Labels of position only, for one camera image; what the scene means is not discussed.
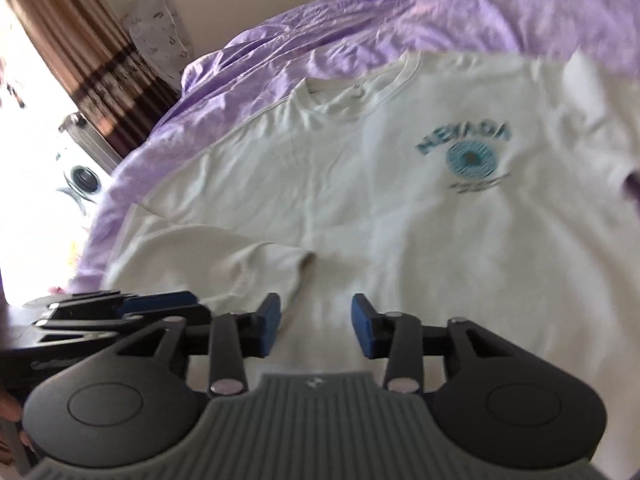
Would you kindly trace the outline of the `white Nevada print t-shirt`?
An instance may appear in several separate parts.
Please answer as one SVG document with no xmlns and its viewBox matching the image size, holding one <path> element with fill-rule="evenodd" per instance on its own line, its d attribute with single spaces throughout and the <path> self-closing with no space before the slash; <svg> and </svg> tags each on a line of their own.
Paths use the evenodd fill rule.
<svg viewBox="0 0 640 480">
<path fill-rule="evenodd" d="M 639 405 L 639 86 L 582 53 L 406 53 L 285 99 L 130 208 L 104 283 L 283 300 L 276 370 L 352 370 L 350 298 L 472 318 Z"/>
</svg>

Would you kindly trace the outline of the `white washing machine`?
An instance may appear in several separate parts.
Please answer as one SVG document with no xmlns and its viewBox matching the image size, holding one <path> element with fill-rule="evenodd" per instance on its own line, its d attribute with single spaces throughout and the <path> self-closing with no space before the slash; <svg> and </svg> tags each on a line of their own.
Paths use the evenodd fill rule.
<svg viewBox="0 0 640 480">
<path fill-rule="evenodd" d="M 60 151 L 56 164 L 62 177 L 56 190 L 70 198 L 84 216 L 96 212 L 112 183 L 111 176 L 85 152 Z"/>
</svg>

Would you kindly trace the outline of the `brown patterned curtain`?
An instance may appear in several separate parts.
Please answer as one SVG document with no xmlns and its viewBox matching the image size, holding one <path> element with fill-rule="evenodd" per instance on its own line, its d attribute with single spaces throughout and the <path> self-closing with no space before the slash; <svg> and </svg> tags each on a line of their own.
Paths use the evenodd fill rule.
<svg viewBox="0 0 640 480">
<path fill-rule="evenodd" d="M 117 155 L 178 101 L 103 0 L 6 0 L 51 74 Z"/>
</svg>

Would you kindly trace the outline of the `white floral wrapped fan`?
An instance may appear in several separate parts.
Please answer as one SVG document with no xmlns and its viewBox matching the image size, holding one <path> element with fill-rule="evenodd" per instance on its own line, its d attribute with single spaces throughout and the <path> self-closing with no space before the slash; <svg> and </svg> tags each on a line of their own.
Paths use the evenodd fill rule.
<svg viewBox="0 0 640 480">
<path fill-rule="evenodd" d="M 182 73 L 193 47 L 171 0 L 134 0 L 122 17 L 132 42 L 163 81 L 181 90 Z"/>
</svg>

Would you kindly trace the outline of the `purple floral bed sheet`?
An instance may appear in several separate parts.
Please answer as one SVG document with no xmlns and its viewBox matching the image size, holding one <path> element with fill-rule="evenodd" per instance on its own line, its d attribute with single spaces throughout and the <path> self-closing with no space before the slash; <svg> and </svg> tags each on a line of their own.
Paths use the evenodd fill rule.
<svg viewBox="0 0 640 480">
<path fill-rule="evenodd" d="M 99 288 L 129 207 L 199 150 L 304 77 L 357 76 L 407 50 L 579 50 L 637 78 L 639 0 L 316 0 L 241 32 L 186 68 L 180 100 L 116 168 L 70 290 Z"/>
</svg>

